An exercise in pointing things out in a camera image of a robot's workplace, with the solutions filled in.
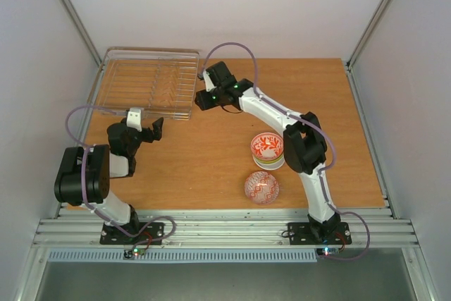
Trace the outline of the chrome wire dish rack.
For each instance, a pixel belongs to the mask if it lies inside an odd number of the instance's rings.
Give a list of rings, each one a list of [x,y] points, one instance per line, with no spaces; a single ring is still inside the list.
[[[123,116],[140,107],[144,117],[188,120],[198,67],[195,49],[110,47],[88,102]]]

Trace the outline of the red floral pattern bowl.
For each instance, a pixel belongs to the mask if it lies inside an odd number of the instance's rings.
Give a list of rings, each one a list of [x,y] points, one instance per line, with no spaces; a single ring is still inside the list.
[[[283,139],[275,133],[260,133],[251,143],[252,155],[262,161],[275,161],[283,155]]]

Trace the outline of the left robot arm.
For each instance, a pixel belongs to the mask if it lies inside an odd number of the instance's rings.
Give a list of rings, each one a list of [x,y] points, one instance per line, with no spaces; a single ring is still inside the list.
[[[135,128],[122,120],[107,128],[107,145],[67,148],[54,184],[56,199],[95,213],[104,220],[107,235],[126,243],[138,241],[142,226],[137,213],[111,191],[110,180],[135,174],[138,149],[143,142],[162,138],[163,122],[158,118],[150,128]]]

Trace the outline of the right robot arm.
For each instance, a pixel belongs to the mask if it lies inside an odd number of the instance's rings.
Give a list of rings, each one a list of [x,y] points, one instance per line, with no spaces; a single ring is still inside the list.
[[[231,105],[263,121],[283,138],[285,163],[298,173],[307,197],[307,218],[314,241],[330,240],[341,218],[328,189],[326,137],[316,115],[290,110],[250,80],[236,80],[222,61],[202,70],[199,78],[205,88],[196,93],[194,102],[202,111]]]

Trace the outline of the green and white bowl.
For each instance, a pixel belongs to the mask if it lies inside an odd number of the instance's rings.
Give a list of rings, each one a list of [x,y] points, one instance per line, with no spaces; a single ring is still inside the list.
[[[265,171],[277,170],[285,163],[284,153],[275,159],[260,159],[255,155],[253,155],[252,158],[255,164]]]

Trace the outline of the red geometric pattern bowl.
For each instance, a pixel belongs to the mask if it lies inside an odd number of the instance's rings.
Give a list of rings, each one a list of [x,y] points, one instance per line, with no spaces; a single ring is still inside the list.
[[[277,199],[280,186],[274,176],[266,171],[250,174],[244,184],[245,195],[255,204],[272,204]]]

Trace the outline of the left controller board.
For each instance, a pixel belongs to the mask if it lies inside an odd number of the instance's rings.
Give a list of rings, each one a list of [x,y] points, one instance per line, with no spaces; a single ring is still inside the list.
[[[142,257],[146,254],[145,249],[135,248],[133,250],[124,250],[123,258],[124,259],[137,259],[138,257]]]

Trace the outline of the controller board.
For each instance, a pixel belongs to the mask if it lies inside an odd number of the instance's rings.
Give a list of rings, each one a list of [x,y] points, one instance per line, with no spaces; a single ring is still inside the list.
[[[142,257],[146,254],[145,249],[135,248],[133,250],[124,250],[123,258],[124,259],[137,259],[138,257]]]
[[[337,248],[337,247],[322,247],[322,248],[316,249],[316,253],[318,256],[325,256],[325,257],[340,254],[342,251],[343,251],[343,248]]]

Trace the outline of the right controller board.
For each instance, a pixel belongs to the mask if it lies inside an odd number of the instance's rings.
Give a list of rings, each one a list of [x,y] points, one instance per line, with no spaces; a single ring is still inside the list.
[[[343,248],[337,248],[337,247],[322,247],[322,248],[316,249],[316,253],[318,256],[325,256],[325,257],[340,254],[342,251],[343,251]]]

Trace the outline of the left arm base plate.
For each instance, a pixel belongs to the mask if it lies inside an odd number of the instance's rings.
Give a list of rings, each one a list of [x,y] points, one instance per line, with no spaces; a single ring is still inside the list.
[[[164,235],[164,223],[163,222],[153,222],[147,226],[142,232],[138,231],[144,226],[144,222],[140,222],[138,226],[133,226],[128,229],[124,226],[124,229],[136,237],[130,237],[126,235],[123,231],[120,231],[115,226],[103,225],[101,230],[101,235],[99,243],[101,245],[134,245],[138,242],[143,241],[145,244],[149,242],[149,238],[152,238],[152,245],[160,245],[162,240],[160,237]]]

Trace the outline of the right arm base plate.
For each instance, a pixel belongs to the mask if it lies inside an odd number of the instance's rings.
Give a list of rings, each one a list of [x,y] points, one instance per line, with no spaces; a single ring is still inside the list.
[[[326,238],[315,235],[308,222],[292,222],[287,228],[291,245],[351,245],[352,237],[347,223],[340,222]]]

